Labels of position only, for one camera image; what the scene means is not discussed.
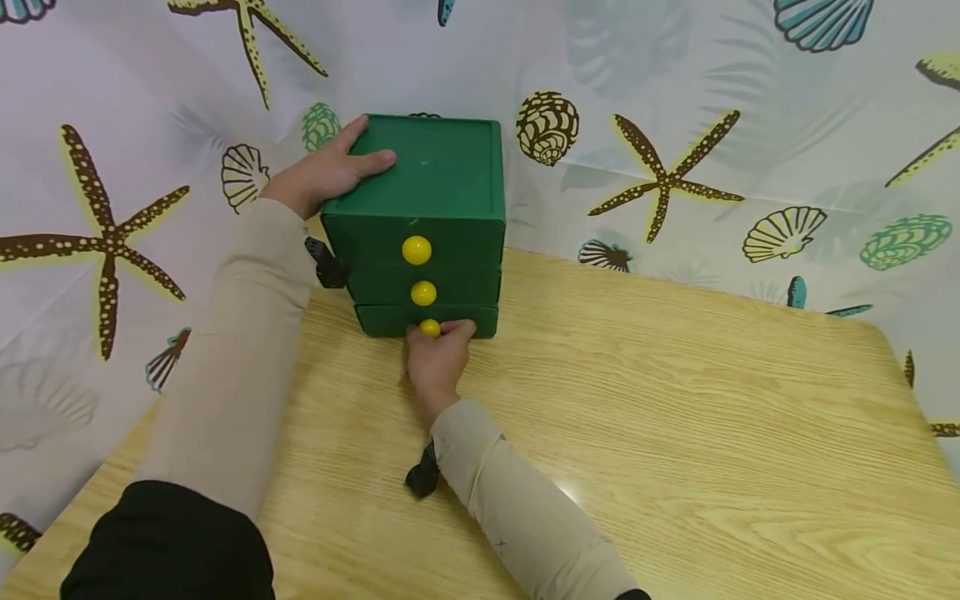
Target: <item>yellow knob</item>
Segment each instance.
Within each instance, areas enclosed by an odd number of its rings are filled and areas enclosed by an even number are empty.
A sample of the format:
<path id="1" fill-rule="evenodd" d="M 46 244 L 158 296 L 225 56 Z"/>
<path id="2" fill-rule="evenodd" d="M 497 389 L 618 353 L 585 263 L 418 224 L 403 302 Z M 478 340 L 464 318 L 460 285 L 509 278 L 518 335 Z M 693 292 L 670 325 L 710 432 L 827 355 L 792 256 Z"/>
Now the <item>yellow knob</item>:
<path id="1" fill-rule="evenodd" d="M 410 288 L 410 300 L 417 306 L 429 306 L 437 299 L 437 286 L 429 281 L 418 281 Z"/>
<path id="2" fill-rule="evenodd" d="M 433 319 L 424 319 L 420 322 L 420 331 L 429 335 L 431 338 L 439 338 L 440 324 Z"/>
<path id="3" fill-rule="evenodd" d="M 430 254 L 433 249 L 430 248 L 430 242 L 422 235 L 411 235 L 403 240 L 403 259 L 412 265 L 422 265 L 430 260 Z"/>

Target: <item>hand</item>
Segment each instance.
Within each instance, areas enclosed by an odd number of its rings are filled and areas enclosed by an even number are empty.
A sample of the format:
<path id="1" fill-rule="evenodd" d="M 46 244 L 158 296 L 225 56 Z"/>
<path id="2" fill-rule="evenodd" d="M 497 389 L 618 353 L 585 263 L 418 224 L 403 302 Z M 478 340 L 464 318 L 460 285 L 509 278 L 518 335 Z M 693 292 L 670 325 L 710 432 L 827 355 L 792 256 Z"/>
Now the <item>hand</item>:
<path id="1" fill-rule="evenodd" d="M 416 325 L 407 328 L 407 376 L 417 390 L 428 426 L 460 399 L 457 383 L 467 367 L 469 342 L 476 330 L 473 321 L 447 321 L 440 325 L 441 336 L 433 339 Z"/>
<path id="2" fill-rule="evenodd" d="M 325 201 L 346 194 L 364 177 L 394 166 L 396 154 L 392 150 L 364 156 L 349 154 L 369 122 L 364 114 L 348 123 L 320 150 L 277 173 L 260 195 L 286 204 L 306 221 L 320 212 Z"/>

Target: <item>table surface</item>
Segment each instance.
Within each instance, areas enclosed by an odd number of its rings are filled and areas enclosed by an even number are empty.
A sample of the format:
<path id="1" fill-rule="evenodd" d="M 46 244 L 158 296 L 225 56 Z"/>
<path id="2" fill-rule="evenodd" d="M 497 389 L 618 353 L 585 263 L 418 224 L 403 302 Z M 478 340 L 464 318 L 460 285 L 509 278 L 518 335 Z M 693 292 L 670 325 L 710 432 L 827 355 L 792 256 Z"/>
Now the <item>table surface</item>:
<path id="1" fill-rule="evenodd" d="M 960 491 L 870 325 L 507 251 L 461 392 L 611 535 L 655 600 L 960 598 Z M 446 488 L 399 340 L 318 290 L 260 525 L 277 598 L 520 598 Z M 53 598 L 151 411 L 6 584 Z"/>

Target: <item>shower curtain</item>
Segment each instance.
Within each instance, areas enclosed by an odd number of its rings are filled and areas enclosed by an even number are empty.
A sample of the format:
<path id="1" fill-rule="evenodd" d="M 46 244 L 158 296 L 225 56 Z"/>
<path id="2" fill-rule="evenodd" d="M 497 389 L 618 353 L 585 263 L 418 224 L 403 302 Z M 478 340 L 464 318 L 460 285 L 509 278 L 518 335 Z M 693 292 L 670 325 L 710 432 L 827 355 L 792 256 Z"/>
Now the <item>shower curtain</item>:
<path id="1" fill-rule="evenodd" d="M 960 472 L 958 26 L 952 0 L 0 0 L 0 578 L 162 393 L 239 215 L 362 112 L 499 121 L 512 247 L 879 325 Z"/>

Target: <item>black clip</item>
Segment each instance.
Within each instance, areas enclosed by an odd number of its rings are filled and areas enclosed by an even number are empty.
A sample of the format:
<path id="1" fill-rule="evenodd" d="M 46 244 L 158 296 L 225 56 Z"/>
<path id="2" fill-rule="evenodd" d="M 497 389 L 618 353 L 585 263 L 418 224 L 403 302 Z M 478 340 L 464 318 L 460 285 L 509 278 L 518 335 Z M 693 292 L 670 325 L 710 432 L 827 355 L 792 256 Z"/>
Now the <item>black clip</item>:
<path id="1" fill-rule="evenodd" d="M 323 287 L 330 289 L 347 287 L 347 277 L 350 276 L 350 267 L 347 263 L 334 256 L 330 248 L 318 239 L 307 237 L 303 245 L 317 263 L 317 279 Z"/>
<path id="2" fill-rule="evenodd" d="M 417 498 L 425 498 L 437 489 L 440 482 L 440 467 L 437 466 L 437 453 L 433 449 L 433 440 L 423 449 L 420 463 L 407 473 L 404 483 Z"/>

